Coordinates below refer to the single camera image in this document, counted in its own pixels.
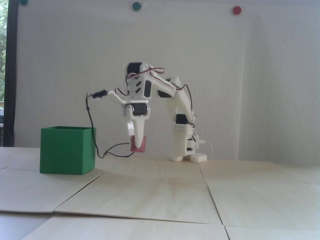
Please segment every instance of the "white cable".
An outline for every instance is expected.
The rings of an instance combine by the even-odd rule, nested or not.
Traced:
[[[208,143],[208,144],[210,144],[210,146],[211,146],[211,153],[210,153],[210,156],[209,156],[209,158],[208,158],[208,159],[210,159],[210,158],[211,158],[212,151],[213,151],[212,144],[209,143],[209,142],[206,142],[205,140],[199,140],[199,144],[205,144],[205,143]]]
[[[206,143],[210,144],[210,146],[211,146],[211,153],[210,153],[210,157],[209,157],[209,159],[210,159],[210,158],[211,158],[212,151],[213,151],[213,148],[212,148],[212,144],[211,144],[211,143],[209,143],[209,142],[206,142]]]

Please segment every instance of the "red magnet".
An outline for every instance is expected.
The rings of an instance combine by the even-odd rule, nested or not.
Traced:
[[[239,15],[241,13],[242,9],[239,6],[235,6],[232,11],[235,15]]]

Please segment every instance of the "green cube container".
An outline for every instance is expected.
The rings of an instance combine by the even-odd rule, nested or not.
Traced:
[[[41,129],[40,173],[83,175],[94,166],[92,128],[57,126]]]

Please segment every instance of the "black cable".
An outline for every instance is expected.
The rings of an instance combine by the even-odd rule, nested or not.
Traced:
[[[134,152],[132,152],[132,153],[129,154],[129,155],[121,156],[121,155],[116,155],[116,154],[113,154],[113,153],[109,152],[109,150],[111,150],[112,148],[114,148],[114,147],[116,147],[116,146],[129,144],[128,142],[124,142],[124,143],[118,143],[118,144],[113,145],[112,147],[110,147],[107,151],[104,152],[104,154],[103,154],[102,157],[99,155],[99,149],[98,149],[98,146],[97,146],[97,143],[96,143],[96,138],[95,138],[95,136],[94,136],[93,121],[92,121],[92,117],[91,117],[91,114],[90,114],[90,108],[89,108],[89,105],[88,105],[88,93],[87,93],[87,96],[86,96],[86,98],[85,98],[85,104],[86,104],[86,108],[87,108],[88,115],[89,115],[90,122],[91,122],[92,138],[93,138],[94,145],[96,146],[96,149],[97,149],[98,157],[99,157],[99,158],[104,158],[104,156],[105,156],[107,153],[109,153],[109,154],[111,154],[111,155],[113,155],[113,156],[116,156],[116,157],[130,157],[132,154],[134,154]]]

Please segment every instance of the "table surface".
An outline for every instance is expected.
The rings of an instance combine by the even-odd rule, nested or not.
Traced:
[[[39,163],[38,148],[0,148],[0,239],[320,239],[320,167],[106,157],[74,176]]]

